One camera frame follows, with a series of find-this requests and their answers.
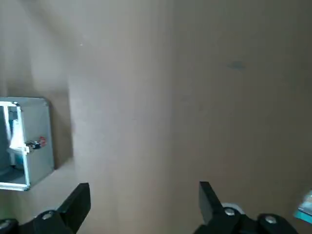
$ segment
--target black clamp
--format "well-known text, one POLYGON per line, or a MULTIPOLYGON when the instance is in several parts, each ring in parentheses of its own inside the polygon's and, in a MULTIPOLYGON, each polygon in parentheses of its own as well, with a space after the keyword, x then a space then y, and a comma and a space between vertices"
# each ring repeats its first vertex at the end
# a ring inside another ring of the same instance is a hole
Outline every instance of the black clamp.
POLYGON ((281 216, 260 214, 257 220, 232 207, 223 207, 208 182, 200 182, 199 206, 205 225, 195 234, 298 234, 281 216))

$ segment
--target silver metal case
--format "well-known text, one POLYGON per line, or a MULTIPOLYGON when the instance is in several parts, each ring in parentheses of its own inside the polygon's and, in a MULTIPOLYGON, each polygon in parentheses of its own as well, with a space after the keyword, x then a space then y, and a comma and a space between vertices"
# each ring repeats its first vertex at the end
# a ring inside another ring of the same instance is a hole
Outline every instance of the silver metal case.
POLYGON ((0 97, 0 189, 29 190, 53 170, 48 102, 0 97))

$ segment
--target silver screw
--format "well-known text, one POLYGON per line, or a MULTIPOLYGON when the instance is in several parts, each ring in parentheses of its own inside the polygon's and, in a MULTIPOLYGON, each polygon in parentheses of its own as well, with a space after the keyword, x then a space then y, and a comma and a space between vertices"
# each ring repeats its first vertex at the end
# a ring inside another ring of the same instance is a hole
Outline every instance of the silver screw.
POLYGON ((235 215, 235 211, 234 211, 233 209, 226 208, 224 211, 225 211, 225 213, 226 213, 228 216, 234 216, 234 215, 235 215))
POLYGON ((2 222, 0 224, 0 229, 3 229, 3 228, 6 228, 10 225, 10 221, 9 220, 6 220, 5 222, 2 222))
POLYGON ((276 221, 276 218, 274 218, 273 216, 266 216, 265 217, 265 220, 268 222, 268 223, 271 223, 271 224, 275 224, 275 223, 277 223, 277 221, 276 221))
POLYGON ((52 217, 52 215, 53 215, 53 212, 49 211, 49 213, 46 213, 44 216, 42 216, 42 219, 43 220, 49 219, 52 217))

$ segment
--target metal box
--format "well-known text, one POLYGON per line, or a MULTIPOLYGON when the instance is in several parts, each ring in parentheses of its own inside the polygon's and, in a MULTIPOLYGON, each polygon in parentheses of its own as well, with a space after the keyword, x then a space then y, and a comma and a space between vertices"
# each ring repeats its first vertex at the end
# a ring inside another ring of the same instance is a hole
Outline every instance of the metal box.
POLYGON ((29 190, 53 170, 48 102, 0 97, 0 189, 29 190))

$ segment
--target beige wall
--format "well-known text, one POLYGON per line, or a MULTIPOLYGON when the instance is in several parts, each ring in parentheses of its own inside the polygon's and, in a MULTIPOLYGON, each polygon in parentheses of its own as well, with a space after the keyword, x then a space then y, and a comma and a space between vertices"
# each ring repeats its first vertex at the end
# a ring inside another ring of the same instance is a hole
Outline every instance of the beige wall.
POLYGON ((308 1, 0 7, 8 95, 53 104, 58 169, 12 193, 21 221, 88 181, 81 233, 188 234, 208 180, 250 216, 277 213, 311 232, 292 218, 312 182, 308 1))

